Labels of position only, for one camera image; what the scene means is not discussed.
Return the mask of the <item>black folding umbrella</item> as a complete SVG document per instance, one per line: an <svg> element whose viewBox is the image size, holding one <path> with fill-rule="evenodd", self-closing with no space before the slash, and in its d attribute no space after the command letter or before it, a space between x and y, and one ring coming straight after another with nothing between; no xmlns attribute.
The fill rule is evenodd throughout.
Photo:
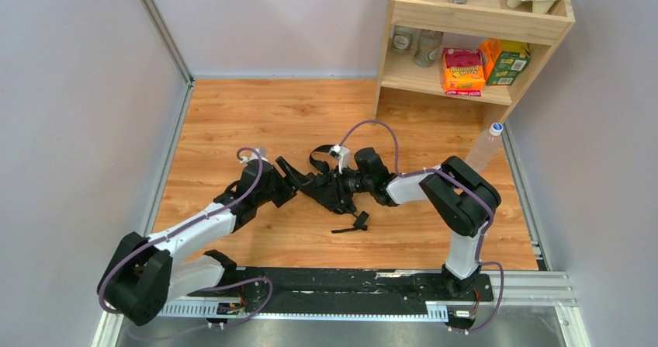
<svg viewBox="0 0 658 347"><path fill-rule="evenodd" d="M332 230L332 234L341 234L351 231L367 231L368 226L366 221L368 220L369 215L365 211L356 215L357 209L353 201L354 193L347 196L338 195L337 184L334 178L334 170L338 167L331 168L326 161L320 161L313 157L313 154L316 152L329 154L331 146L332 145L330 144L325 144L316 147L311 151L309 162L318 173L306 174L310 178L310 183L303 187L301 191L330 212L336 214L350 214L355 218L352 227Z"/></svg>

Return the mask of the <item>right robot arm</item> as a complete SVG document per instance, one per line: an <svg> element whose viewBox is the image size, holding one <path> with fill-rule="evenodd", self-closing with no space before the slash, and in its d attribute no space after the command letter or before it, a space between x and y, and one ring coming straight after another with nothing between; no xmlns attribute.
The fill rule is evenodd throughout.
<svg viewBox="0 0 658 347"><path fill-rule="evenodd" d="M480 274L483 236L493 222L501 197L498 191L461 158L451 156L440 165L395 174L374 148L355 153L360 180L358 193L369 193L383 206L427 200L452 231L448 256L442 266L442 286L452 297L473 287Z"/></svg>

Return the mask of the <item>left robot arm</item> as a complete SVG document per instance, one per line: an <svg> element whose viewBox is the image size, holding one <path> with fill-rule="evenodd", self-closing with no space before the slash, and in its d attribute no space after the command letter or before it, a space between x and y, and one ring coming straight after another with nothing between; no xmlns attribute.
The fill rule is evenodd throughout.
<svg viewBox="0 0 658 347"><path fill-rule="evenodd" d="M235 264L211 251L188 262L203 246L233 234L253 220L260 206L281 207L306 181L284 158L270 163L254 153L241 177L206 208L172 228L119 241L97 287L101 308L141 326L179 297L218 285Z"/></svg>

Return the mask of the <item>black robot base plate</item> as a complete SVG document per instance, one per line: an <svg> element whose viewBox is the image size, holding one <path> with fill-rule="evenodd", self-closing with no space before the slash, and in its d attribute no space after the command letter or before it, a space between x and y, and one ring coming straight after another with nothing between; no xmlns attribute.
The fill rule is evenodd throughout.
<svg viewBox="0 0 658 347"><path fill-rule="evenodd" d="M245 267L225 276L216 297L235 297L247 311L270 314L420 315L428 301L491 302L490 278L452 297L438 272L393 269Z"/></svg>

